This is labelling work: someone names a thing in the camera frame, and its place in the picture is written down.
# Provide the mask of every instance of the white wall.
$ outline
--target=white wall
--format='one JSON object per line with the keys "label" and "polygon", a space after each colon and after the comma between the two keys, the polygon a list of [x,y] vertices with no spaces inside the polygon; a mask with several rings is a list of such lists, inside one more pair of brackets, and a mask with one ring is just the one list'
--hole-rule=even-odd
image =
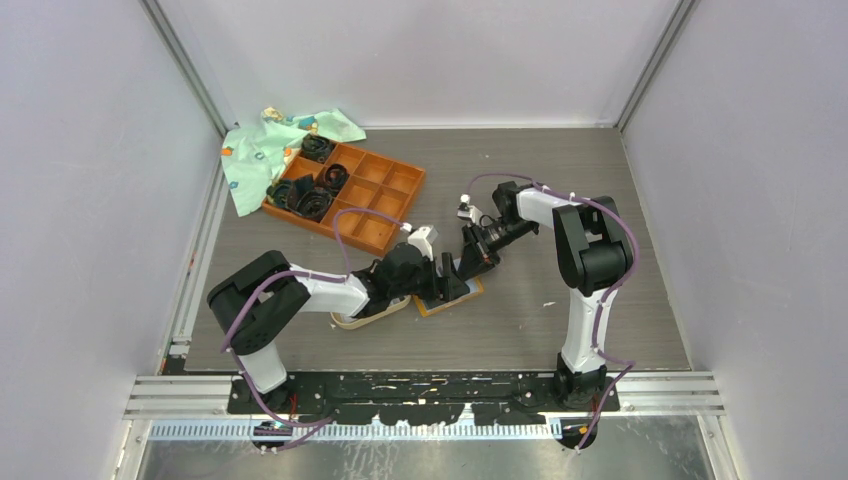
{"label": "white wall", "polygon": [[232,122],[612,125],[677,0],[163,0]]}
{"label": "white wall", "polygon": [[844,478],[848,3],[701,2],[626,131],[751,478]]}
{"label": "white wall", "polygon": [[220,143],[139,2],[0,18],[0,477],[106,478]]}

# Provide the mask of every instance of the black bracket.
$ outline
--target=black bracket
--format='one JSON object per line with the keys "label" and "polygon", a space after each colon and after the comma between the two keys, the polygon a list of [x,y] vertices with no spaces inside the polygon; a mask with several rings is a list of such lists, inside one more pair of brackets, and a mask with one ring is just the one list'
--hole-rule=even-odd
{"label": "black bracket", "polygon": [[[228,331],[256,287],[271,275],[289,268],[286,257],[271,250],[213,288],[206,301],[218,325]],[[231,346],[237,355],[255,353],[274,341],[310,297],[306,287],[294,277],[277,280],[266,291],[274,295],[262,303],[256,302],[233,336]]]}
{"label": "black bracket", "polygon": [[[592,199],[618,214],[610,197]],[[633,249],[621,226],[588,205],[553,209],[559,273],[585,296],[617,282],[633,264]],[[600,236],[591,242],[586,234]]]}

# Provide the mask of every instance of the orange tray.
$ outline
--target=orange tray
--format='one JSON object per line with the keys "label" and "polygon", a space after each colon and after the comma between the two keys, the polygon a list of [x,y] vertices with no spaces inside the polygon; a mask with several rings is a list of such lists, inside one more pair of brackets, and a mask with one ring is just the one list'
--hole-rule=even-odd
{"label": "orange tray", "polygon": [[[335,164],[344,165],[350,178],[321,222],[276,207],[267,198],[262,203],[262,209],[279,219],[335,238],[333,217],[339,210],[370,208],[403,221],[424,185],[424,169],[343,143],[335,144],[330,158],[324,164],[298,155],[286,167],[282,178],[296,180],[311,174],[317,183],[327,168]],[[386,254],[398,230],[400,227],[397,225],[372,214],[353,212],[339,218],[342,241],[376,256]]]}

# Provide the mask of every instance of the metal floor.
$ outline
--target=metal floor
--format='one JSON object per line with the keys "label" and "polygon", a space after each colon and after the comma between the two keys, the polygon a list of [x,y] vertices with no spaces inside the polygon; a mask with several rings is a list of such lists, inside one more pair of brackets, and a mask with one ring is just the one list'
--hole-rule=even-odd
{"label": "metal floor", "polygon": [[310,442],[260,456],[247,441],[149,442],[139,479],[716,478],[695,417],[605,418],[579,457],[553,439]]}

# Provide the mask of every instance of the black mounting plate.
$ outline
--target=black mounting plate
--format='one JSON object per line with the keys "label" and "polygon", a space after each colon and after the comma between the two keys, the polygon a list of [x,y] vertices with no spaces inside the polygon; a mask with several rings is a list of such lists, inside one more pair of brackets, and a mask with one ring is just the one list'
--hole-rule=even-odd
{"label": "black mounting plate", "polygon": [[[308,422],[332,415],[343,425],[369,425],[375,415],[385,425],[406,420],[429,425],[458,420],[471,404],[475,425],[544,424],[542,412],[590,411],[591,405],[563,408],[551,394],[552,372],[289,372],[283,384],[290,399],[279,413]],[[606,385],[612,381],[607,377]],[[261,414],[242,379],[233,382],[227,411]],[[604,411],[620,409],[613,389]]]}

